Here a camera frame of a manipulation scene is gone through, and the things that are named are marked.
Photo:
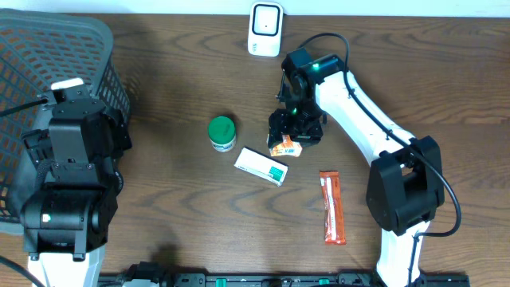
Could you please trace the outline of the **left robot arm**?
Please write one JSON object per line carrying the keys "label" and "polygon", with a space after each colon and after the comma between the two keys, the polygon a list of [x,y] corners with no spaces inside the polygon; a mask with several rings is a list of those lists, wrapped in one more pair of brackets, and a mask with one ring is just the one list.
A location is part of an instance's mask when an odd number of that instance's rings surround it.
{"label": "left robot arm", "polygon": [[40,286],[95,286],[124,178],[117,161],[132,147],[122,112],[83,85],[52,92],[48,127],[23,135],[35,167],[21,208],[29,272]]}

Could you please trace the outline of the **orange small carton box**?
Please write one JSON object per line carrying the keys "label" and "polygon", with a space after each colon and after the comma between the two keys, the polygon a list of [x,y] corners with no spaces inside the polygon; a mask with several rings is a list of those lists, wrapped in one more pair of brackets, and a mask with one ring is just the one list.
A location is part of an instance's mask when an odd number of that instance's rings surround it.
{"label": "orange small carton box", "polygon": [[303,148],[299,142],[292,141],[288,135],[283,135],[282,140],[283,141],[281,143],[277,144],[275,147],[270,148],[269,151],[271,156],[300,156]]}

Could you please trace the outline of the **white green medicine box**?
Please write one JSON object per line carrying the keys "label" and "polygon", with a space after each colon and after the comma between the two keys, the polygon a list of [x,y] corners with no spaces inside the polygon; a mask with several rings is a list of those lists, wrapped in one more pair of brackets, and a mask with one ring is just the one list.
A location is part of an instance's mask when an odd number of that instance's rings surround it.
{"label": "white green medicine box", "polygon": [[242,148],[234,166],[240,170],[281,186],[288,167],[247,147]]}

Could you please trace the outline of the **red orange snack bar wrapper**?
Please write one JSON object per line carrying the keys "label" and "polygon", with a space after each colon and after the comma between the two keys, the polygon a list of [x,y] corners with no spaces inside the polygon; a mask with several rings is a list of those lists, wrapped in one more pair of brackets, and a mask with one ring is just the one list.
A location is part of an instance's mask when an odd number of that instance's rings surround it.
{"label": "red orange snack bar wrapper", "polygon": [[321,171],[320,185],[324,198],[324,241],[328,245],[347,244],[341,186],[338,171]]}

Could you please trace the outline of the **green lid jar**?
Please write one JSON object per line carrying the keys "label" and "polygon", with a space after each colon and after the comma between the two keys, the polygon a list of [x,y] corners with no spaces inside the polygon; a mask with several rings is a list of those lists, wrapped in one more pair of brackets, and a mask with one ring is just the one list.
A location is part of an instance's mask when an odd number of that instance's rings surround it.
{"label": "green lid jar", "polygon": [[227,116],[215,117],[208,125],[208,136],[216,151],[230,151],[237,141],[235,124]]}

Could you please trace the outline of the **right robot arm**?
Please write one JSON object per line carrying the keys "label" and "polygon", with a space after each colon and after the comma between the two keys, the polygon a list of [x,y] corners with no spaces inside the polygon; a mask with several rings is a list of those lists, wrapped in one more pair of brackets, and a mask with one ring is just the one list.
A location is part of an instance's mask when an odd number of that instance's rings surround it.
{"label": "right robot arm", "polygon": [[287,54],[281,68],[278,99],[284,107],[269,117],[269,148],[315,145],[324,134],[323,116],[332,117],[370,167],[366,203],[382,230],[379,280],[386,286],[415,284],[421,238],[445,201],[437,142],[399,127],[335,54],[314,60],[299,48]]}

